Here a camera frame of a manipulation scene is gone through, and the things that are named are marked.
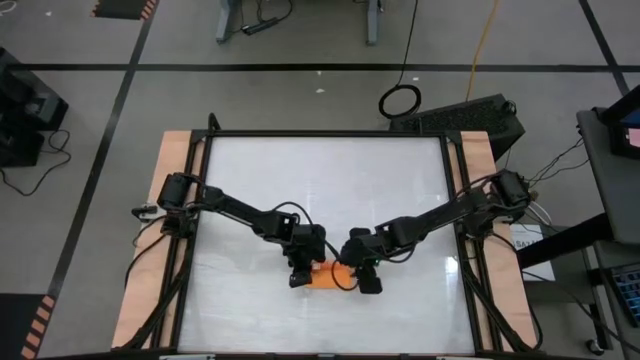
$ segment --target gray floor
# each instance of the gray floor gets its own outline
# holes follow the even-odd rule
[[[346,0],[294,1],[296,10],[278,26],[217,45],[217,1],[161,0],[141,63],[401,62],[411,2],[385,2],[379,44],[367,47],[363,6]],[[14,12],[0,17],[0,46],[24,63],[128,63],[142,23],[90,18],[91,3],[20,0]],[[589,3],[618,62],[639,65],[638,2]],[[420,1],[409,62],[469,64],[491,4]],[[285,1],[271,0],[265,16],[285,10]],[[254,23],[254,2],[246,2],[244,15]],[[606,65],[574,0],[502,1],[480,62]],[[74,158],[31,198],[0,186],[3,204],[10,205],[0,210],[1,292],[47,290],[123,75],[38,73],[70,104],[63,128],[73,134],[69,151]],[[378,114],[377,102],[397,76],[384,71],[137,72],[40,355],[108,350],[133,253],[129,241],[139,227],[129,210],[146,200],[163,131],[202,128],[211,111],[225,129],[385,129],[388,122]],[[640,74],[625,78],[630,87],[640,84]],[[406,73],[404,79],[422,90],[422,108],[429,109],[462,101],[469,75],[425,71]],[[473,97],[494,93],[517,103],[527,133],[513,148],[509,168],[525,176],[575,143],[576,111],[606,106],[620,96],[608,73],[479,73]],[[398,94],[390,101],[389,110],[402,110],[411,100]],[[578,149],[558,166],[585,158]],[[43,156],[35,168],[8,171],[10,179],[30,188],[53,161],[54,155]],[[602,211],[588,166],[537,189],[556,224],[573,225]],[[577,308],[534,304],[534,309],[545,333],[543,349],[589,355],[582,344],[594,336],[593,326]],[[619,358],[618,350],[605,358]]]

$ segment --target keyboard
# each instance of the keyboard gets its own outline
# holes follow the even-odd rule
[[[486,131],[489,135],[507,131],[507,116],[496,106],[495,101],[486,100],[454,108],[426,111],[402,121],[404,131],[438,131],[464,129]]]
[[[625,266],[612,270],[614,291],[631,325],[640,323],[640,266]]]

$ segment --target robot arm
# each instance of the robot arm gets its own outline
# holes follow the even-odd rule
[[[461,220],[467,234],[474,237],[488,235],[498,217],[519,219],[531,202],[527,185],[513,172],[503,171],[486,177],[481,186],[467,190],[461,196],[418,216],[403,216],[369,229],[355,228],[342,247],[340,261],[355,268],[360,292],[382,292],[375,266],[380,260],[412,253],[416,245],[436,229]]]
[[[197,202],[185,207],[184,202],[191,184],[198,182]],[[311,283],[312,261],[324,262],[325,230],[320,225],[300,224],[297,214],[282,211],[258,210],[221,189],[207,186],[200,179],[182,173],[167,175],[158,206],[179,222],[188,218],[192,211],[209,211],[224,215],[251,228],[254,234],[265,241],[282,246],[283,255],[293,268],[289,286],[298,287]]]

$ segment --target orange object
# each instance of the orange object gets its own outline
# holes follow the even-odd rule
[[[333,261],[325,261],[317,265],[320,265],[320,268],[311,270],[311,284],[307,285],[307,287],[310,289],[337,289],[338,287],[331,277]],[[336,264],[334,275],[342,287],[350,288],[353,286],[351,269],[348,266],[340,263]]]

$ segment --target whiteboard surface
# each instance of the whiteboard surface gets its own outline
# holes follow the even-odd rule
[[[436,138],[215,138],[206,183],[262,210],[299,203],[338,250],[353,227],[373,228],[448,200]],[[179,350],[471,354],[456,259],[447,226],[429,234],[410,261],[378,267],[379,295],[291,289],[278,245],[203,212]]]

